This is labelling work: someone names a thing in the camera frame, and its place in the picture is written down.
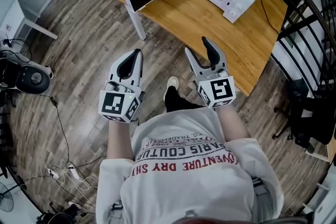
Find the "white table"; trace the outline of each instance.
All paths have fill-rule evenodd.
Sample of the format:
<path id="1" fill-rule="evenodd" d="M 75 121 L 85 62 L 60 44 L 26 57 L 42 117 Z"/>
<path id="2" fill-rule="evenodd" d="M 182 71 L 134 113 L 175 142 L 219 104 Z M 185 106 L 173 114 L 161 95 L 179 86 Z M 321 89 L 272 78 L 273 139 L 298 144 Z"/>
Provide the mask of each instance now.
<path id="1" fill-rule="evenodd" d="M 32 10 L 29 10 L 28 8 L 25 8 L 25 10 L 36 15 Z M 1 24 L 0 31 L 5 33 L 8 39 L 13 39 L 20 32 L 24 25 L 28 25 L 29 27 L 34 28 L 53 39 L 58 38 L 58 36 L 56 36 L 54 33 L 27 19 L 22 7 L 20 6 L 19 1 L 14 0 L 12 6 L 6 14 L 5 19 Z"/>

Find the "black metal railing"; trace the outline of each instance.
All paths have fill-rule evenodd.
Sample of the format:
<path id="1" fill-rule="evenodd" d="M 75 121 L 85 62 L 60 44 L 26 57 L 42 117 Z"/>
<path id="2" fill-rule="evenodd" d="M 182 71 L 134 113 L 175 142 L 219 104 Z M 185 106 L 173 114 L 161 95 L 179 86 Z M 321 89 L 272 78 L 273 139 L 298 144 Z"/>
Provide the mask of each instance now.
<path id="1" fill-rule="evenodd" d="M 329 95 L 330 91 L 336 91 L 334 86 L 334 81 L 336 82 L 336 0 L 321 0 L 322 11 L 312 0 L 301 0 L 299 5 L 293 0 L 284 1 L 288 5 L 289 12 L 286 13 L 277 41 L 299 70 L 313 96 Z"/>

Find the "gray wood plank floor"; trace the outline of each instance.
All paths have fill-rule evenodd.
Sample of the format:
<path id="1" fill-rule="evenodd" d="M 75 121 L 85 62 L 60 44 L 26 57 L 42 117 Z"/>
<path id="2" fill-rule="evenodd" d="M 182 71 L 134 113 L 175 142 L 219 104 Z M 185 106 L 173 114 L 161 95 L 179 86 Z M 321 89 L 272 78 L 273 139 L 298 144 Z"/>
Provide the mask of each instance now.
<path id="1" fill-rule="evenodd" d="M 124 6 L 116 0 L 53 0 L 38 22 L 59 36 L 54 41 L 37 35 L 32 42 L 34 60 L 50 65 L 55 78 L 46 94 L 58 101 L 59 114 L 70 146 L 70 160 L 76 165 L 106 154 L 108 122 L 97 113 L 99 91 L 107 78 L 111 63 L 124 52 L 140 48 L 144 54 L 141 82 L 146 95 L 138 112 L 140 122 L 164 113 L 162 100 L 169 76 L 178 76 L 180 93 L 192 102 L 202 104 L 195 91 L 193 75 L 184 56 L 184 45 L 157 24 L 143 19 L 148 37 L 138 38 Z M 286 79 L 273 60 L 267 63 L 249 98 L 238 93 L 235 107 L 251 135 L 261 144 L 277 173 L 285 192 L 285 215 L 297 212 L 307 202 L 326 174 L 329 165 L 304 153 L 287 141 L 288 133 L 273 141 L 286 119 L 273 112 L 276 105 L 286 107 Z M 40 162 L 63 166 L 67 147 L 55 107 L 48 98 L 20 94 L 17 108 L 11 109 L 10 126 L 15 141 L 13 162 L 22 178 L 40 175 Z M 317 145 L 317 151 L 326 148 Z M 85 176 L 98 178 L 102 159 L 81 167 Z M 57 208 L 67 201 L 87 202 L 74 184 L 61 184 L 80 201 L 61 189 L 52 178 L 34 179 L 28 193 L 43 210 L 49 202 Z M 82 193 L 95 203 L 96 190 Z M 91 212 L 91 207 L 84 205 Z M 82 218 L 81 224 L 94 223 L 94 216 Z"/>

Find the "shoe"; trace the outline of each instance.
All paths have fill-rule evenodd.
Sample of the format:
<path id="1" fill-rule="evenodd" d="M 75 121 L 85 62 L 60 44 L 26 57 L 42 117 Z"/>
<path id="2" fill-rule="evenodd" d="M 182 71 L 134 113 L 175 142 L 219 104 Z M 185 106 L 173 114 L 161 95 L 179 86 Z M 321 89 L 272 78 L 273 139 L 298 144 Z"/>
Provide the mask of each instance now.
<path id="1" fill-rule="evenodd" d="M 177 77 L 174 77 L 174 76 L 171 76 L 171 77 L 168 79 L 168 82 L 167 82 L 167 89 L 166 89 L 166 92 L 164 93 L 163 101 L 165 101 L 165 99 L 166 99 L 166 94 L 167 94 L 167 90 L 168 90 L 168 88 L 169 88 L 170 86 L 173 86 L 173 87 L 175 87 L 176 90 L 178 90 L 179 85 L 180 85 L 180 82 L 178 81 L 178 78 L 177 78 Z"/>
<path id="2" fill-rule="evenodd" d="M 75 202 L 72 202 L 72 201 L 69 201 L 69 202 L 68 202 L 68 205 L 69 205 L 69 206 L 71 206 L 71 205 L 75 205 L 79 210 L 82 209 L 82 207 L 81 207 L 79 204 L 77 204 L 77 203 L 75 203 Z"/>

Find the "wooden table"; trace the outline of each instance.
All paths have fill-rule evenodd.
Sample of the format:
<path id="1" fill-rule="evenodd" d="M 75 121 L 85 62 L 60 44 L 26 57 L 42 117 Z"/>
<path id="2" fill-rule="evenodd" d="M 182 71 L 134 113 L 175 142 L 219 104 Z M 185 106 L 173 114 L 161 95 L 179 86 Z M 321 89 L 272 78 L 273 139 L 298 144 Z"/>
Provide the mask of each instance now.
<path id="1" fill-rule="evenodd" d="M 270 23 L 280 31 L 287 5 L 282 0 L 262 0 Z M 137 13 L 126 5 L 140 36 L 145 32 Z M 268 24 L 260 0 L 234 23 L 208 0 L 153 0 L 138 11 L 158 23 L 187 46 L 207 58 L 201 37 L 214 41 L 226 54 L 236 86 L 247 96 L 256 85 L 275 45 L 278 33 Z"/>

